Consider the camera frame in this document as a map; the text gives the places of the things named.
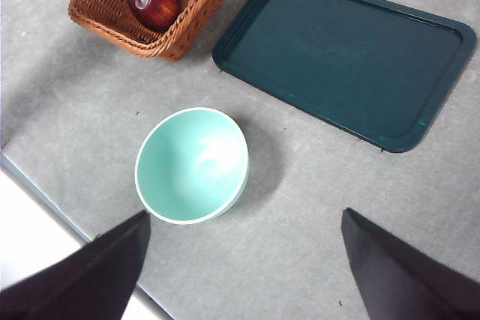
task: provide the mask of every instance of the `basket rim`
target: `basket rim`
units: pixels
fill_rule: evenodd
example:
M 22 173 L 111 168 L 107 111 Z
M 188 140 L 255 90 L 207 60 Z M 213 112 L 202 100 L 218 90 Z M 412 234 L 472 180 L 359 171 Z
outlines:
M 190 25 L 190 21 L 200 12 L 202 6 L 208 0 L 190 0 L 187 3 L 185 9 L 177 16 L 175 22 L 166 30 L 157 40 L 151 43 L 140 43 L 134 39 L 129 38 L 125 34 L 119 31 L 115 31 L 106 27 L 101 22 L 97 22 L 91 18 L 88 18 L 76 6 L 77 0 L 70 0 L 68 13 L 70 17 L 78 19 L 80 22 L 89 24 L 91 27 L 96 28 L 96 32 L 103 33 L 103 36 L 107 35 L 112 37 L 112 41 L 115 43 L 128 43 L 130 46 L 136 48 L 137 52 L 148 52 L 156 49 L 156 53 L 160 53 L 167 49 L 171 43 L 175 42 L 182 34 L 187 30 Z

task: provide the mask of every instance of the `wicker basket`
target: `wicker basket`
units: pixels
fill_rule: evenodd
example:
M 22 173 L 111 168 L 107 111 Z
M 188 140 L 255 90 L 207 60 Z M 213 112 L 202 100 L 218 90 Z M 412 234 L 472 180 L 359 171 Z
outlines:
M 223 0 L 178 0 L 182 12 L 164 33 L 141 25 L 127 0 L 70 0 L 68 13 L 77 24 L 133 54 L 179 60 Z

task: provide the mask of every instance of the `tray rim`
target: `tray rim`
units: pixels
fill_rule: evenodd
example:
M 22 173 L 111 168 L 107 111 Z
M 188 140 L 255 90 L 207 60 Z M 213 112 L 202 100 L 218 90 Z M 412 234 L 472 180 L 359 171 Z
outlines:
M 442 76 L 438 79 L 438 82 L 434 90 L 430 93 L 429 98 L 422 107 L 422 110 L 418 114 L 416 122 L 411 126 L 409 131 L 399 137 L 388 137 L 378 134 L 366 127 L 355 126 L 357 123 L 351 121 L 345 121 L 343 124 L 339 124 L 336 121 L 333 121 L 328 118 L 329 114 L 319 115 L 314 108 L 314 104 L 309 103 L 310 108 L 308 109 L 305 106 L 302 106 L 299 103 L 293 103 L 292 98 L 288 94 L 279 88 L 261 86 L 253 84 L 248 79 L 254 79 L 258 77 L 253 73 L 249 73 L 246 70 L 241 69 L 240 67 L 230 64 L 224 58 L 224 47 L 229 43 L 231 37 L 236 33 L 239 26 L 249 17 L 250 11 L 255 7 L 256 3 L 259 0 L 247 0 L 243 8 L 238 12 L 234 20 L 229 24 L 224 33 L 220 36 L 220 39 L 215 44 L 212 51 L 212 58 L 215 64 L 223 71 L 233 75 L 247 84 L 258 88 L 266 92 L 271 96 L 282 100 L 283 102 L 294 106 L 297 109 L 300 109 L 315 118 L 325 121 L 328 124 L 334 125 L 346 132 L 357 136 L 360 139 L 363 139 L 377 147 L 382 151 L 386 150 L 392 153 L 402 153 L 408 150 L 413 149 L 420 143 L 424 135 L 428 132 L 431 124 L 434 122 L 437 114 L 440 112 L 440 109 L 446 101 L 449 93 L 455 87 L 456 82 L 461 77 L 462 70 L 467 66 L 467 63 L 474 53 L 476 47 L 477 37 L 473 29 L 463 22 L 458 22 L 453 19 L 445 18 L 443 16 L 438 16 L 432 13 L 428 13 L 422 10 L 417 10 L 412 7 L 407 7 L 398 3 L 387 0 L 354 0 L 362 3 L 367 3 L 370 6 L 385 8 L 388 11 L 395 13 L 403 13 L 409 18 L 421 20 L 430 24 L 441 25 L 443 28 L 449 28 L 452 31 L 455 31 L 461 38 L 462 42 L 457 48 L 453 59 L 447 65 Z

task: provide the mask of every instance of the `bowl rim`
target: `bowl rim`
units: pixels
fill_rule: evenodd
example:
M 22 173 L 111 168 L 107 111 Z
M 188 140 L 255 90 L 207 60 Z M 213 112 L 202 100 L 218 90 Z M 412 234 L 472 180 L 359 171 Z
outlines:
M 161 127 L 163 124 L 165 124 L 167 121 L 169 121 L 170 119 L 180 115 L 180 114 L 183 114 L 183 113 L 186 113 L 186 112 L 196 112 L 196 111 L 207 111 L 207 112 L 213 112 L 217 115 L 220 115 L 222 117 L 224 117 L 226 120 L 228 120 L 228 122 L 230 122 L 234 128 L 236 128 L 238 130 L 238 132 L 240 133 L 241 135 L 241 141 L 244 145 L 244 148 L 247 152 L 247 161 L 245 162 L 245 165 L 244 165 L 244 168 L 242 170 L 242 176 L 240 177 L 240 180 L 235 188 L 235 191 L 232 193 L 232 195 L 222 203 L 222 205 L 218 208 L 216 208 L 215 210 L 213 210 L 211 213 L 209 214 L 206 214 L 202 217 L 198 217 L 196 219 L 192 219 L 192 220 L 177 220 L 177 219 L 171 219 L 169 217 L 165 217 L 164 215 L 156 212 L 156 210 L 154 210 L 148 203 L 147 201 L 145 200 L 145 198 L 143 197 L 143 194 L 142 194 L 142 191 L 140 190 L 140 186 L 139 186 L 139 183 L 138 183 L 138 165 L 139 165 L 139 161 L 140 161 L 140 156 L 143 152 L 143 149 L 146 145 L 146 143 L 150 140 L 150 137 L 153 135 L 153 133 L 159 128 Z M 216 110 L 216 109 L 213 109 L 213 108 L 208 108 L 208 107 L 203 107 L 203 106 L 195 106 L 195 107 L 192 107 L 192 108 L 186 108 L 186 109 L 183 109 L 183 110 L 179 110 L 177 112 L 174 112 L 173 114 L 167 116 L 165 119 L 163 119 L 162 121 L 160 121 L 152 130 L 150 130 L 150 132 L 148 133 L 148 135 L 146 136 L 146 138 L 143 140 L 143 143 L 142 143 L 142 146 L 140 146 L 140 149 L 136 155 L 136 159 L 135 159 L 135 188 L 136 188 L 136 193 L 138 194 L 138 196 L 140 197 L 140 201 L 143 203 L 143 206 L 152 214 L 154 215 L 155 217 L 157 217 L 158 219 L 160 220 L 163 220 L 163 221 L 166 221 L 168 223 L 172 223 L 172 224 L 177 224 L 177 225 L 191 225 L 191 224 L 197 224 L 197 223 L 201 223 L 203 221 L 206 221 L 206 220 L 209 220 L 209 219 L 212 219 L 214 217 L 216 217 L 217 215 L 220 215 L 222 214 L 222 212 L 224 212 L 225 210 L 227 210 L 230 206 L 233 205 L 233 203 L 235 203 L 238 198 L 240 197 L 240 195 L 242 194 L 243 192 L 243 189 L 245 188 L 245 183 L 246 183 L 246 180 L 248 178 L 248 165 L 249 165 L 249 162 L 250 162 L 250 155 L 249 155 L 249 152 L 248 152 L 248 145 L 247 145 L 247 140 L 245 139 L 245 135 L 243 134 L 243 131 L 242 129 L 240 129 L 240 126 L 231 118 L 229 117 L 227 114 L 225 114 L 224 112 L 221 112 L 220 110 Z

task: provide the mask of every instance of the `bowl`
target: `bowl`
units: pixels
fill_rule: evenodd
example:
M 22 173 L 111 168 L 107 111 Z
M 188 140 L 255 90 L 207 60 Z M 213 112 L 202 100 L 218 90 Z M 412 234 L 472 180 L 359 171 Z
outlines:
M 168 223 L 201 223 L 222 214 L 247 179 L 243 132 L 215 109 L 184 109 L 165 118 L 136 157 L 136 191 L 144 206 Z

